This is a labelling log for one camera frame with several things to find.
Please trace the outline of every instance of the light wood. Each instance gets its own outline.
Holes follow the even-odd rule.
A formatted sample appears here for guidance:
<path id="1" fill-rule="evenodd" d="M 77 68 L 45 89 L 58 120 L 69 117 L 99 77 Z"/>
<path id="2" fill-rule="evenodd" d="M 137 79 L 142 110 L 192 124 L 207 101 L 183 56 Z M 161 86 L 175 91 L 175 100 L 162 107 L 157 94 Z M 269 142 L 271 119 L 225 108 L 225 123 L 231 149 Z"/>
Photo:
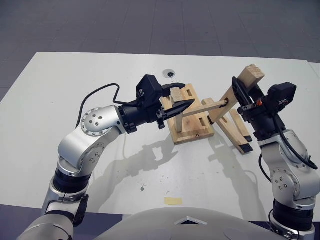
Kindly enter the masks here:
<path id="1" fill-rule="evenodd" d="M 204 105 L 212 103 L 214 103 L 214 100 L 212 98 L 207 98 L 202 101 L 202 104 Z M 252 148 L 248 144 L 248 141 L 244 138 L 244 136 L 242 136 L 242 134 L 238 131 L 236 126 L 226 116 L 223 116 L 220 119 L 218 119 L 216 123 L 227 135 L 232 144 L 239 150 L 240 153 L 244 154 L 252 151 Z"/>
<path id="2" fill-rule="evenodd" d="M 246 137 L 250 137 L 250 133 L 248 132 L 246 125 L 244 123 L 244 121 L 242 120 L 241 116 L 239 115 L 239 113 L 237 112 L 236 109 L 231 109 L 229 111 L 231 118 L 234 121 L 234 124 L 236 126 L 236 128 L 239 130 L 239 132 L 242 134 L 242 136 Z"/>
<path id="3" fill-rule="evenodd" d="M 202 106 L 197 106 L 194 108 L 188 108 L 187 110 L 185 110 L 183 112 L 183 117 L 188 117 L 193 114 L 208 112 L 213 109 L 219 109 L 219 108 L 221 108 L 221 106 L 225 105 L 226 103 L 227 103 L 227 101 L 217 101 L 215 103 L 208 104 L 208 105 L 202 105 Z"/>
<path id="4" fill-rule="evenodd" d="M 184 100 L 184 97 L 179 87 L 173 87 L 170 89 L 170 98 L 171 98 L 172 105 Z M 182 124 L 183 124 L 182 118 L 183 118 L 182 113 L 174 117 L 175 130 L 178 133 L 182 132 Z"/>
<path id="5" fill-rule="evenodd" d="M 256 67 L 256 65 L 252 64 L 247 66 L 242 73 L 239 75 L 238 79 L 244 83 L 244 85 L 251 89 L 254 85 L 256 85 L 263 77 L 264 73 L 260 70 L 260 68 Z M 228 99 L 227 106 L 219 109 L 214 109 L 209 111 L 210 113 L 210 119 L 214 123 L 218 119 L 222 118 L 224 115 L 229 112 L 230 109 L 232 109 L 237 104 L 236 96 L 234 95 L 234 91 L 232 89 L 232 86 L 226 91 L 226 93 L 221 98 L 221 101 Z"/>
<path id="6" fill-rule="evenodd" d="M 194 99 L 194 103 L 188 109 L 202 106 L 192 84 L 187 84 L 184 88 L 182 88 L 181 93 L 184 100 Z M 172 100 L 170 97 L 163 97 L 161 101 L 165 110 L 172 108 Z M 215 134 L 205 112 L 183 117 L 182 122 L 182 131 L 177 132 L 175 120 L 172 118 L 167 120 L 174 144 L 182 144 L 204 139 Z"/>

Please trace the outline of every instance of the metal arm segment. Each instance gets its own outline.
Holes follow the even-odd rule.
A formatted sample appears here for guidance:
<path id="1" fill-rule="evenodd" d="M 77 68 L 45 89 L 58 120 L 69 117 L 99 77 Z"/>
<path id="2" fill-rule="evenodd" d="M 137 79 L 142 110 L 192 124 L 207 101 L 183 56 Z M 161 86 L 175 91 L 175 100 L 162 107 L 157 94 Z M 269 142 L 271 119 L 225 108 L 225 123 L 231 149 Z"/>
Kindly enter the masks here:
<path id="1" fill-rule="evenodd" d="M 293 101 L 297 86 L 289 82 L 274 85 L 265 96 L 258 85 L 248 90 L 233 77 L 232 88 L 242 106 L 237 111 L 253 126 L 270 170 L 274 196 L 270 216 L 273 231 L 291 240 L 313 240 L 313 210 L 320 192 L 320 177 L 314 169 L 318 168 L 305 145 L 294 131 L 285 128 L 278 116 L 278 112 Z"/>
<path id="2" fill-rule="evenodd" d="M 44 216 L 32 223 L 19 239 L 72 239 L 70 226 L 76 227 L 84 219 L 89 179 L 107 145 L 121 134 L 137 131 L 137 126 L 144 123 L 157 122 L 159 129 L 164 128 L 165 120 L 182 113 L 194 100 L 182 101 L 164 111 L 160 97 L 167 97 L 170 88 L 184 86 L 181 83 L 161 86 L 155 76 L 145 75 L 137 85 L 135 101 L 122 102 L 119 108 L 112 105 L 88 111 L 58 147 L 58 166 L 43 203 Z"/>

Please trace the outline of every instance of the table surface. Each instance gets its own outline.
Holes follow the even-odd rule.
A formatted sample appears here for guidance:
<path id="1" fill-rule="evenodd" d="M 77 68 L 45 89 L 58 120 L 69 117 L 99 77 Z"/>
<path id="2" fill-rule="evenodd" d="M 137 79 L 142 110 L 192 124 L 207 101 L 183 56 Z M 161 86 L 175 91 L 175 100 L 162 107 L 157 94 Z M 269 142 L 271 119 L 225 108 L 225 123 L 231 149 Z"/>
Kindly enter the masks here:
<path id="1" fill-rule="evenodd" d="M 58 145 L 74 130 L 80 104 L 93 90 L 118 83 L 118 100 L 132 101 L 138 82 L 151 74 L 162 85 L 191 83 L 200 99 L 219 100 L 232 77 L 250 64 L 265 73 L 259 83 L 265 94 L 274 84 L 297 85 L 293 103 L 280 116 L 320 166 L 320 81 L 307 61 L 39 52 L 0 103 L 0 204 L 42 207 L 57 166 Z M 173 69 L 175 77 L 165 78 L 166 69 Z M 84 111 L 112 105 L 114 93 L 109 88 L 95 94 Z M 121 135 L 107 147 L 92 174 L 87 211 L 130 215 L 168 207 L 164 197 L 175 197 L 182 198 L 184 207 L 267 221 L 273 194 L 258 166 L 257 141 L 251 143 L 253 152 L 241 155 L 221 129 L 213 127 L 213 137 L 176 146 L 168 127 L 159 130 L 157 123 Z M 320 221 L 319 204 L 314 221 Z"/>

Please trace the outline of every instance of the black cable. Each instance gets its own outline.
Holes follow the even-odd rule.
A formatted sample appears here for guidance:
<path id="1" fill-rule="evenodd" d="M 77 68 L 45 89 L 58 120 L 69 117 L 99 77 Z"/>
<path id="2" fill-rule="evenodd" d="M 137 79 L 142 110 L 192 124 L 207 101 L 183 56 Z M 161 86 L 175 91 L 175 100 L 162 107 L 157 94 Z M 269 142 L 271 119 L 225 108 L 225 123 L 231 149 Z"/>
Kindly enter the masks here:
<path id="1" fill-rule="evenodd" d="M 83 109 L 84 109 L 84 105 L 85 105 L 86 101 L 88 100 L 88 98 L 90 98 L 93 94 L 99 92 L 100 90 L 105 89 L 105 88 L 108 88 L 108 87 L 111 87 L 111 86 L 116 86 L 116 87 L 117 87 L 117 89 L 116 89 L 116 91 L 115 91 L 115 94 L 114 94 L 114 97 L 113 97 L 113 100 L 112 100 L 114 104 L 121 104 L 121 105 L 128 106 L 128 107 L 138 107 L 137 104 L 128 103 L 128 102 L 123 102 L 123 101 L 116 101 L 116 98 L 117 98 L 117 96 L 118 96 L 118 92 L 119 92 L 119 90 L 120 90 L 120 86 L 119 86 L 118 84 L 116 84 L 116 83 L 107 84 L 107 85 L 105 85 L 105 86 L 102 86 L 102 87 L 94 90 L 93 92 L 91 92 L 89 95 L 87 95 L 87 96 L 83 99 L 83 101 L 82 101 L 82 103 L 81 103 L 81 106 L 80 106 L 80 110 L 79 110 L 78 120 L 77 120 L 76 125 L 75 125 L 76 128 L 77 128 L 77 127 L 79 126 L 79 124 L 80 124 L 81 117 L 82 117 L 82 111 L 83 111 Z"/>
<path id="2" fill-rule="evenodd" d="M 260 167 L 261 172 L 263 173 L 263 175 L 264 175 L 264 176 L 266 177 L 266 179 L 268 179 L 268 181 L 271 183 L 270 177 L 266 174 L 264 168 L 262 167 L 261 160 L 262 160 L 262 153 L 260 154 L 260 157 L 259 157 L 259 167 Z"/>
<path id="3" fill-rule="evenodd" d="M 284 135 L 284 132 L 280 129 L 279 124 L 276 121 L 276 118 L 273 117 L 273 123 L 274 126 L 276 127 L 277 131 L 279 132 L 282 141 L 285 143 L 285 145 L 291 150 L 291 152 L 293 152 L 293 154 L 301 161 L 303 162 L 305 165 L 307 165 L 308 167 L 317 170 L 318 167 L 317 165 L 315 165 L 312 161 L 311 161 L 311 156 L 309 156 L 309 161 L 306 161 L 302 156 L 300 156 L 299 153 L 296 152 L 296 150 L 291 146 L 291 144 L 288 142 L 287 138 Z"/>

